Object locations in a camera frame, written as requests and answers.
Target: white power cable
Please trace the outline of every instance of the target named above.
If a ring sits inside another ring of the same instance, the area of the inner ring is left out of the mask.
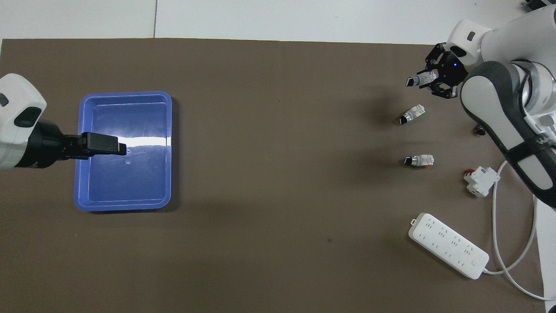
[[[504,168],[504,166],[507,164],[507,161],[503,161],[502,164],[500,165],[500,167],[498,168],[498,175],[500,175],[500,172],[502,172],[502,169]],[[515,260],[515,262],[510,265],[509,267],[506,267],[506,265],[504,264],[504,261],[502,261],[502,257],[500,256],[500,251],[498,250],[498,238],[496,235],[496,195],[497,195],[497,187],[498,187],[498,182],[494,183],[494,188],[492,191],[492,239],[494,242],[494,253],[496,254],[496,258],[498,260],[498,263],[500,263],[500,266],[502,266],[502,273],[504,273],[506,275],[506,277],[509,279],[509,281],[515,286],[517,287],[517,289],[521,290],[523,293],[539,299],[539,300],[543,300],[543,301],[554,301],[556,300],[556,298],[545,298],[545,297],[541,297],[538,295],[535,295],[525,289],[523,289],[523,287],[521,287],[510,275],[509,270],[511,268],[513,268],[519,261],[521,261],[521,259],[523,258],[523,256],[525,255],[525,253],[527,252],[527,250],[529,249],[531,242],[533,241],[533,237],[535,234],[535,223],[536,223],[536,219],[537,219],[537,214],[536,214],[536,210],[537,210],[537,198],[533,197],[534,199],[534,203],[533,205],[535,206],[534,210],[533,210],[533,226],[531,229],[531,235],[529,236],[529,240],[527,241],[527,245],[525,246],[524,251],[522,252],[522,254],[518,257],[517,260]],[[484,273],[487,274],[492,274],[492,275],[496,275],[496,273],[498,272],[490,272],[488,271],[486,268],[483,270]]]

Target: white plastic casing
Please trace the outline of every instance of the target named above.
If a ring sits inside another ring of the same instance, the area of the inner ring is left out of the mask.
[[[7,170],[23,157],[27,139],[36,125],[35,121],[32,127],[18,127],[14,124],[16,117],[28,107],[38,107],[42,114],[46,101],[29,81],[18,74],[8,74],[0,79],[0,93],[9,101],[6,106],[0,106],[0,170]]]
[[[461,87],[461,103],[492,129],[506,149],[523,142],[521,135],[506,117],[496,88],[488,78],[469,78]],[[518,166],[538,188],[546,190],[553,186],[552,179],[535,155],[519,161]]]
[[[415,77],[417,77],[417,79],[419,79],[419,83],[418,84],[414,84],[413,86],[422,86],[425,84],[428,84],[430,82],[432,82],[433,80],[438,78],[438,73],[437,72],[422,72],[421,74],[417,74],[416,76],[413,77],[413,79],[415,79]]]
[[[411,221],[409,237],[463,275],[477,279],[489,256],[429,213]]]
[[[423,107],[422,105],[418,104],[414,107],[412,107],[411,109],[409,109],[406,113],[404,113],[404,117],[406,118],[406,120],[408,122],[413,121],[414,119],[418,118],[419,116],[421,116],[423,113],[425,113],[425,107]]]
[[[501,28],[487,32],[481,41],[484,61],[529,60],[556,75],[556,4],[536,9]]]
[[[452,30],[448,41],[446,41],[445,49],[450,50],[453,46],[460,47],[466,54],[465,56],[456,55],[458,59],[465,66],[475,65],[483,60],[481,57],[481,41],[488,31],[490,31],[490,28],[463,19]]]
[[[490,187],[500,179],[500,175],[492,168],[476,167],[466,170],[463,179],[469,183],[469,192],[477,197],[486,197]]]
[[[434,164],[434,156],[432,154],[422,154],[422,155],[415,155],[415,156],[406,156],[407,159],[411,160],[411,164],[414,167],[429,167]]]

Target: power strip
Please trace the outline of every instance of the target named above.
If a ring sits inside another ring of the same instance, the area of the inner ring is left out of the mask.
[[[489,259],[486,252],[429,213],[419,214],[411,225],[411,239],[463,275],[479,278]]]

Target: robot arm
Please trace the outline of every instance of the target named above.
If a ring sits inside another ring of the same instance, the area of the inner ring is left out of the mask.
[[[25,78],[0,79],[0,170],[46,168],[57,160],[87,159],[95,154],[126,155],[126,145],[114,136],[83,133],[63,135],[40,117],[46,101]]]
[[[463,82],[466,113],[486,130],[528,188],[551,207],[556,207],[555,48],[556,5],[494,30],[463,20],[446,43],[433,49],[442,52],[441,58],[429,65],[429,55],[425,71],[418,73],[436,75],[435,80],[421,84],[420,78],[410,77],[407,83],[450,98]],[[453,67],[454,58],[465,67],[463,77],[463,72],[440,70]]]

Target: black strap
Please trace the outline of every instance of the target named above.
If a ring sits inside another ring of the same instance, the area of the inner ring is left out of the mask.
[[[544,149],[553,148],[556,143],[545,134],[538,134],[529,138],[519,145],[511,148],[506,154],[506,159],[519,162],[530,155],[542,151]]]

